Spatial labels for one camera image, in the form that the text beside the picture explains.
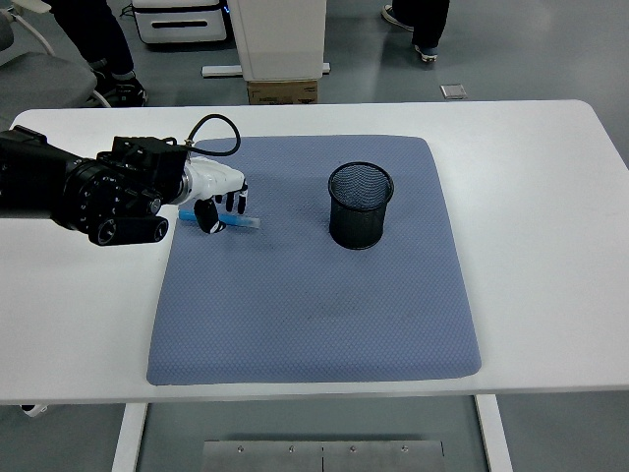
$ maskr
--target chair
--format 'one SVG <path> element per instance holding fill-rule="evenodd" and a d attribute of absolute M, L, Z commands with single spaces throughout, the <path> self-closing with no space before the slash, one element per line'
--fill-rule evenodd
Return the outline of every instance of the chair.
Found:
<path fill-rule="evenodd" d="M 8 129 L 23 111 L 36 108 L 79 108 L 92 97 L 109 107 L 105 98 L 95 91 L 96 77 L 85 66 L 55 56 L 46 39 L 22 18 L 17 4 L 45 13 L 50 7 L 38 0 L 15 0 L 8 9 L 0 9 L 0 131 Z M 27 30 L 42 45 L 45 52 L 11 55 L 15 37 L 12 23 Z"/>

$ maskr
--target white machine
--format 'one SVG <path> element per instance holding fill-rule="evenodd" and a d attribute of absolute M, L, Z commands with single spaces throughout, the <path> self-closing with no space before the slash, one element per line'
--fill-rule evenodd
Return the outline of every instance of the white machine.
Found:
<path fill-rule="evenodd" d="M 226 0 L 133 0 L 147 44 L 224 41 L 232 37 Z"/>

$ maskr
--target blue marker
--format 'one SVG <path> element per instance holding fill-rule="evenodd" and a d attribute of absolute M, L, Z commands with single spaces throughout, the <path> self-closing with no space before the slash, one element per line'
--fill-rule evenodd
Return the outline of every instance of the blue marker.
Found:
<path fill-rule="evenodd" d="M 180 209 L 179 219 L 184 221 L 197 221 L 195 213 L 189 209 Z M 230 226 L 243 226 L 246 228 L 259 229 L 259 218 L 250 218 L 248 216 L 241 216 L 240 214 L 222 213 L 218 215 L 218 219 Z"/>

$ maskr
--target robotic arm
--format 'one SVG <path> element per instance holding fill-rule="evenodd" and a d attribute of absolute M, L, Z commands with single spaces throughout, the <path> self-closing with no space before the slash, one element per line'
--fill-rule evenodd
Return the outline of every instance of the robotic arm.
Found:
<path fill-rule="evenodd" d="M 225 121 L 237 143 L 212 155 L 231 154 L 240 145 L 235 126 Z M 218 220 L 214 198 L 227 194 L 231 211 L 239 193 L 238 212 L 244 212 L 245 176 L 214 160 L 189 158 L 193 148 L 173 142 L 116 137 L 111 151 L 85 159 L 49 145 L 45 136 L 27 128 L 2 132 L 0 217 L 51 218 L 87 234 L 99 246 L 141 244 L 166 235 L 168 220 L 157 216 L 162 205 L 197 199 L 200 228 L 206 233 L 222 230 L 225 224 Z"/>

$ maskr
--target black mesh pen holder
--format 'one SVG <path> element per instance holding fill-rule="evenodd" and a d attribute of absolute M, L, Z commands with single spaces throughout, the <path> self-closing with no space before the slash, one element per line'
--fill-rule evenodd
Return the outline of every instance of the black mesh pen holder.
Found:
<path fill-rule="evenodd" d="M 348 162 L 330 175 L 330 235 L 347 249 L 366 249 L 382 237 L 393 180 L 370 162 Z"/>

